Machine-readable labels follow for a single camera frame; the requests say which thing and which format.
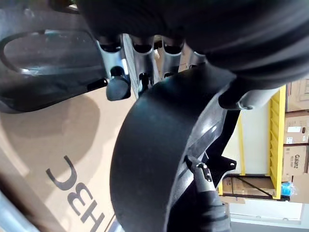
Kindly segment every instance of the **warehouse shelf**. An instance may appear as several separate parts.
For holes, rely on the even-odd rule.
[[[276,190],[276,195],[273,196],[273,199],[280,199],[283,163],[285,86],[270,99],[268,106],[268,175]]]
[[[284,134],[284,114],[285,114],[285,86],[282,87],[268,103],[268,166],[267,175],[247,175],[245,169],[245,157],[243,149],[243,133],[241,115],[238,120],[239,130],[239,150],[240,150],[240,166],[241,173],[229,174],[230,177],[238,178],[246,177],[263,177],[270,178],[276,190],[273,196],[256,196],[261,199],[282,200],[281,196],[281,179],[282,179],[282,163],[283,163],[283,134]],[[223,194],[222,183],[218,186],[219,195],[236,196],[235,194]],[[254,196],[242,196],[246,198],[254,198]]]

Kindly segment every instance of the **curved black panel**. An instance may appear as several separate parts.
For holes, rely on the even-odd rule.
[[[4,2],[0,110],[38,110],[107,85],[99,50],[80,15],[58,12],[50,1]]]
[[[134,104],[110,177],[112,204],[126,232],[167,231],[172,204],[193,179],[182,179],[183,158],[201,156],[221,134],[227,110],[218,96],[234,78],[210,65],[195,67],[154,85]]]

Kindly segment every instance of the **white wall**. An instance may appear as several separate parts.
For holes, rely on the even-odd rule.
[[[268,166],[268,105],[241,111],[246,174],[267,174]],[[226,145],[223,156],[237,161],[235,173],[241,173],[239,127]]]

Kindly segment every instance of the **box label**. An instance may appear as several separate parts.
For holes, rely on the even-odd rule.
[[[293,137],[287,137],[286,144],[292,144],[292,143],[293,143]]]
[[[288,127],[288,133],[300,133],[301,127]]]

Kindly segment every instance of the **yellow metal shelf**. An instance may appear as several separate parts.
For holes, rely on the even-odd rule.
[[[218,192],[219,195],[222,196],[223,195],[223,185],[222,185],[222,181],[220,182],[219,186],[218,186]]]
[[[273,199],[280,199],[283,162],[285,86],[270,99],[268,106],[268,175],[276,190],[276,195],[273,196]]]

